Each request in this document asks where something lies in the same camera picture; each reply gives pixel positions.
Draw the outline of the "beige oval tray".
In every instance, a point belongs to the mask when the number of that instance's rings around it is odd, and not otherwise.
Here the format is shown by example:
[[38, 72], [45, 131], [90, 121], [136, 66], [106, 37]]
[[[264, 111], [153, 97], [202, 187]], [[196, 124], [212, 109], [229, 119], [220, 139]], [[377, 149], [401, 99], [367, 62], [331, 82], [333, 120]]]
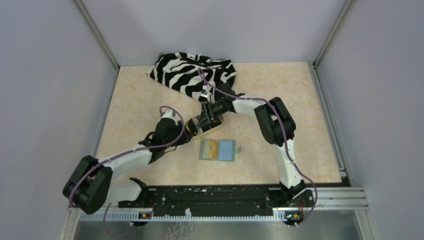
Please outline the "beige oval tray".
[[220, 115], [219, 117], [214, 118], [210, 123], [200, 126], [200, 118], [201, 115], [199, 114], [185, 122], [185, 127], [192, 135], [192, 140], [200, 140], [212, 133], [215, 133], [220, 130], [225, 123], [224, 117]]

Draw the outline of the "yellow VIP card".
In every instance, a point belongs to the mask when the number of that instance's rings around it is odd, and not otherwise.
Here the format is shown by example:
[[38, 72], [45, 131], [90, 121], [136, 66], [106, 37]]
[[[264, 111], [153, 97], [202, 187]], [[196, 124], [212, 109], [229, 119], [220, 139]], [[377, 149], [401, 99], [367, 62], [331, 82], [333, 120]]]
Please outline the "yellow VIP card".
[[203, 142], [202, 157], [206, 159], [216, 159], [218, 155], [218, 141], [206, 139]]

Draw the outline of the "green card holder wallet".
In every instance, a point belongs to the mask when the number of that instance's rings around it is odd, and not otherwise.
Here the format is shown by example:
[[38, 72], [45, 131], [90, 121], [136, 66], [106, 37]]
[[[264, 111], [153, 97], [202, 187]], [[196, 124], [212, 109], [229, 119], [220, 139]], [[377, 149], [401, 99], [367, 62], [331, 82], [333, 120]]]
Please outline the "green card holder wallet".
[[[205, 140], [218, 141], [217, 157], [215, 159], [202, 157]], [[241, 152], [241, 148], [242, 146], [237, 145], [235, 140], [203, 138], [200, 142], [199, 159], [205, 161], [234, 162], [236, 159], [236, 154]]]

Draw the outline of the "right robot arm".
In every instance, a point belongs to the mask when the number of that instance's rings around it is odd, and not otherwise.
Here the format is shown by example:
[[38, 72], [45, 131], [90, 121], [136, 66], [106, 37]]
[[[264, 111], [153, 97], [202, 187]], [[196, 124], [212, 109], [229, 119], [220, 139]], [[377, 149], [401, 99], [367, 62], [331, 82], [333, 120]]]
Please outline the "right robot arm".
[[295, 206], [306, 190], [306, 184], [296, 165], [294, 154], [294, 131], [296, 123], [279, 97], [266, 100], [259, 97], [236, 95], [228, 83], [210, 93], [202, 86], [199, 100], [200, 115], [186, 122], [195, 137], [211, 133], [223, 124], [221, 116], [227, 112], [256, 117], [265, 141], [274, 146], [279, 162], [279, 182], [282, 185], [281, 199], [287, 206]]

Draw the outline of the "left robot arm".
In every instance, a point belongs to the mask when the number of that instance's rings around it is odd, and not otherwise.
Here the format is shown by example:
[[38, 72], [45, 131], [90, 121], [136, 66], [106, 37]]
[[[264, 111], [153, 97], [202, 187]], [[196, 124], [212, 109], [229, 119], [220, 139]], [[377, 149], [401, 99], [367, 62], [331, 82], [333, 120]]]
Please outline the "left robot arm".
[[90, 215], [105, 204], [131, 201], [138, 207], [149, 203], [150, 193], [134, 180], [113, 184], [117, 177], [135, 168], [147, 166], [164, 156], [170, 147], [184, 145], [193, 134], [182, 120], [163, 115], [154, 131], [134, 147], [116, 155], [95, 158], [84, 156], [63, 187], [68, 205]]

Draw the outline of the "zebra striped cloth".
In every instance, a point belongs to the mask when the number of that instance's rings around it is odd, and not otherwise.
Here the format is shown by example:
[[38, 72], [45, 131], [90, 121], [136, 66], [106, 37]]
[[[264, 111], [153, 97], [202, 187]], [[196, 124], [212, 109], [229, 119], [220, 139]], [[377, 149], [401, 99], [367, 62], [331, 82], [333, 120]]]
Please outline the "zebra striped cloth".
[[146, 75], [154, 81], [188, 97], [203, 102], [204, 81], [198, 73], [202, 69], [206, 81], [218, 87], [228, 83], [231, 87], [236, 80], [236, 69], [230, 59], [212, 60], [200, 54], [184, 52], [166, 53], [147, 71]]

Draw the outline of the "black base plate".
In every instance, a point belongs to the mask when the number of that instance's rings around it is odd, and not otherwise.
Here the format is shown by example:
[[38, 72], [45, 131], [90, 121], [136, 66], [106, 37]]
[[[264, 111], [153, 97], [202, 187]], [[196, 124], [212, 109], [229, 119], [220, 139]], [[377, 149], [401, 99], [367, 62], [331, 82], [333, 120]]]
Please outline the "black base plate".
[[263, 217], [274, 208], [305, 209], [314, 202], [311, 190], [289, 200], [280, 185], [157, 185], [144, 186], [133, 201], [120, 201], [119, 208], [153, 208], [155, 217]]

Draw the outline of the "aluminium front rail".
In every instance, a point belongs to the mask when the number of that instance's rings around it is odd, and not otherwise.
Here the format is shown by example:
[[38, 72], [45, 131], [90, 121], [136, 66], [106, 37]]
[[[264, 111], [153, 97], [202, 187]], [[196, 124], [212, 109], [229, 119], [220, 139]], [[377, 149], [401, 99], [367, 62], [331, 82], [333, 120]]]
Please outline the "aluminium front rail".
[[62, 240], [378, 240], [360, 187], [309, 190], [283, 204], [273, 185], [155, 186], [141, 203], [68, 211]]

